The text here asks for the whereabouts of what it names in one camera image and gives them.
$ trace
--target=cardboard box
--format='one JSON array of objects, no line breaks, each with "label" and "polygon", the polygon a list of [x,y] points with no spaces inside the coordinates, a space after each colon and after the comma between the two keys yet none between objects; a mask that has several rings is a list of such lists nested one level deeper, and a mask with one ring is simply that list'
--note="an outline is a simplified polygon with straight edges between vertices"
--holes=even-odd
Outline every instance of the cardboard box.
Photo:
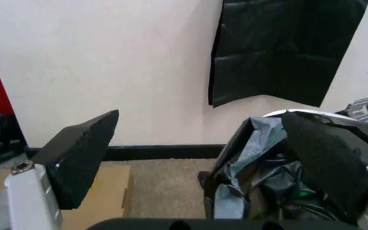
[{"label": "cardboard box", "polygon": [[[62,210],[62,230],[84,230],[103,220],[128,217],[133,179],[127,165],[101,166],[78,209]],[[0,171],[0,189],[10,170]]]}]

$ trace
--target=beige carpet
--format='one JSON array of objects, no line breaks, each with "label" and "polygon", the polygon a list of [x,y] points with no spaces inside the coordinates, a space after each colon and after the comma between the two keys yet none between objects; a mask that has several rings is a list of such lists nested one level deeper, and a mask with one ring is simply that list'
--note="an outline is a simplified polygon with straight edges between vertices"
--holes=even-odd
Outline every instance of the beige carpet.
[{"label": "beige carpet", "polygon": [[215,159],[111,161],[131,165],[134,179],[130,217],[205,218],[197,174]]}]

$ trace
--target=black plastic sheet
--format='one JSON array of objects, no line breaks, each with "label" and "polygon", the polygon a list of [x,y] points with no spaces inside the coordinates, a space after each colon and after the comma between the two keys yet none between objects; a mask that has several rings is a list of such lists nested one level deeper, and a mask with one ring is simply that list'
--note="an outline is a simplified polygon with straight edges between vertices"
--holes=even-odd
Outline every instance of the black plastic sheet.
[{"label": "black plastic sheet", "polygon": [[367,0],[224,0],[209,104],[267,94],[320,106]]}]

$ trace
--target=white wall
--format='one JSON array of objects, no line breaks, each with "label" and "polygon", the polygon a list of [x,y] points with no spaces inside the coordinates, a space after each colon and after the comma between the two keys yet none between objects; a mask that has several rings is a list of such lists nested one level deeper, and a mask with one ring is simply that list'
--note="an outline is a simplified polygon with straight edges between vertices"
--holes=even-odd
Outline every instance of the white wall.
[{"label": "white wall", "polygon": [[[0,77],[29,146],[115,108],[111,145],[221,144],[249,116],[309,108],[270,96],[208,106],[220,8],[219,0],[0,0]],[[360,67],[368,53],[350,55],[324,110],[368,88],[368,63]],[[346,82],[348,71],[364,82]]]}]

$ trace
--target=black baseboard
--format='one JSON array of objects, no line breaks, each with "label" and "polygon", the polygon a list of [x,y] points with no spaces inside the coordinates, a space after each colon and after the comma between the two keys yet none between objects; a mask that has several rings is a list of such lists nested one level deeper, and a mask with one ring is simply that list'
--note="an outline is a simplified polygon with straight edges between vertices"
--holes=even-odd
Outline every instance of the black baseboard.
[{"label": "black baseboard", "polygon": [[[153,159],[210,159],[217,158],[225,145],[149,145],[109,146],[103,161],[131,161]],[[32,158],[40,148],[28,148]]]}]

